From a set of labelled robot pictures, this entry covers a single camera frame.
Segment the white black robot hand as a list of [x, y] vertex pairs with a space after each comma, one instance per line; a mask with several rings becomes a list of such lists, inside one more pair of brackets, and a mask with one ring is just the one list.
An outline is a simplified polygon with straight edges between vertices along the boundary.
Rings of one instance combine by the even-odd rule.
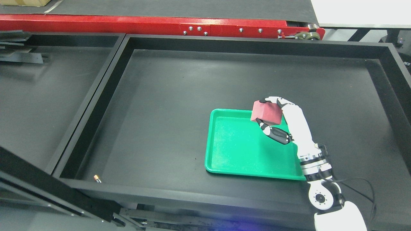
[[256, 122], [267, 137], [281, 144], [294, 143], [297, 146], [297, 157], [300, 161], [322, 156], [321, 149], [312, 140], [307, 120], [298, 105], [279, 96], [263, 98], [259, 102], [263, 104], [270, 102], [279, 106], [289, 128], [288, 134], [279, 130], [275, 131], [275, 128], [270, 127], [264, 120], [256, 118]]

